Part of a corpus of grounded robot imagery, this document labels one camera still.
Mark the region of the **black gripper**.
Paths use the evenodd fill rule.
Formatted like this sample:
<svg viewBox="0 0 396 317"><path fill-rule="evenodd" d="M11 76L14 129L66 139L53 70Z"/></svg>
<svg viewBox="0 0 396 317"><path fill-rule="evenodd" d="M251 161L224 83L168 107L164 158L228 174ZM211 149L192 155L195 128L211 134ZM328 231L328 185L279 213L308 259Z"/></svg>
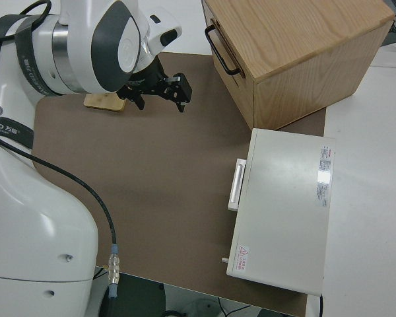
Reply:
<svg viewBox="0 0 396 317"><path fill-rule="evenodd" d="M119 99L134 102L141 111L145 108L141 94L167 96L176 104L179 112L183 113L185 105L191 102L192 88L183 73L168 77L159 58L156 57L143 70L132 74L128 86L123 86L116 94Z"/></svg>

